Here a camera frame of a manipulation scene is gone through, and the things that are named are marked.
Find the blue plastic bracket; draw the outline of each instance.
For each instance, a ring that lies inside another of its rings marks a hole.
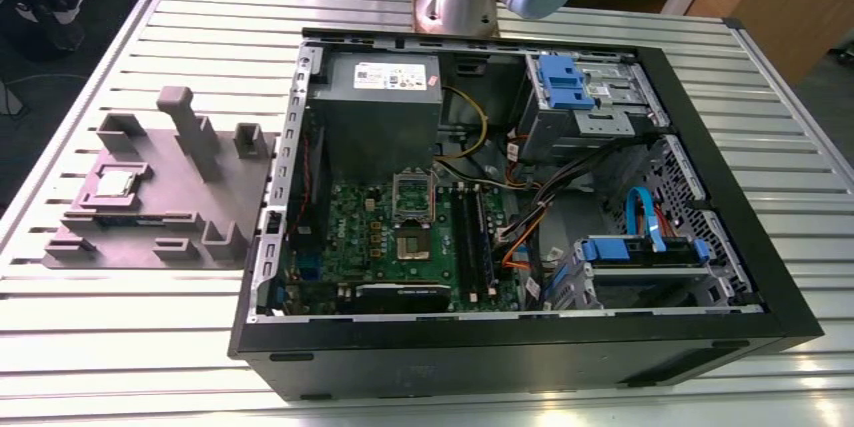
[[[553,109],[593,110],[597,102],[588,95],[585,74],[578,71],[572,57],[541,55],[540,75],[549,92],[549,106]]]

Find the ram slot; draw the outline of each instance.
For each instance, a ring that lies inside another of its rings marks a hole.
[[[478,296],[478,256],[469,214],[468,194],[464,188],[451,192],[451,219],[454,225],[454,244],[457,251],[457,278],[460,279],[460,296],[464,301],[477,303]]]
[[[484,194],[481,191],[472,192],[472,202],[477,212],[477,230],[473,232],[476,235],[476,244],[478,250],[478,287],[482,294],[494,297],[496,291],[496,272],[493,270],[493,244],[490,239],[490,227],[486,215],[486,207],[484,203]]]

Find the yellow cable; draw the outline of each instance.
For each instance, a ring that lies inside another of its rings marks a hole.
[[[454,92],[457,95],[460,95],[464,98],[464,100],[469,102],[469,105],[474,107],[474,109],[478,111],[478,115],[481,116],[481,138],[478,139],[478,142],[476,143],[476,145],[473,145],[472,148],[466,149],[465,151],[457,154],[441,155],[437,157],[437,159],[439,160],[453,160],[453,159],[460,159],[462,157],[466,157],[469,154],[472,154],[476,150],[481,148],[481,146],[484,145],[484,142],[486,142],[486,132],[489,128],[490,119],[486,116],[484,107],[481,107],[478,102],[476,102],[476,99],[473,99],[466,92],[460,90],[457,87],[450,87],[447,85],[443,88]]]

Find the aluminum table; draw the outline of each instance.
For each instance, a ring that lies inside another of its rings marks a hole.
[[[278,132],[301,29],[409,31],[410,0],[139,0],[0,221],[2,422],[852,424],[854,174],[750,37],[717,19],[608,11],[502,11],[500,25],[504,37],[665,50],[826,336],[670,388],[286,403],[226,356],[241,272],[50,270],[43,247],[107,113],[165,127],[161,87],[187,85],[218,130]]]

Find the motherboard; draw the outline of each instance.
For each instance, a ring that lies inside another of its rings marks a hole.
[[[342,313],[357,297],[387,306],[407,295],[443,297],[450,312],[520,310],[516,272],[496,275],[490,246],[506,220],[498,189],[438,186],[421,172],[386,184],[337,182],[326,248],[289,262],[289,298],[309,315]]]

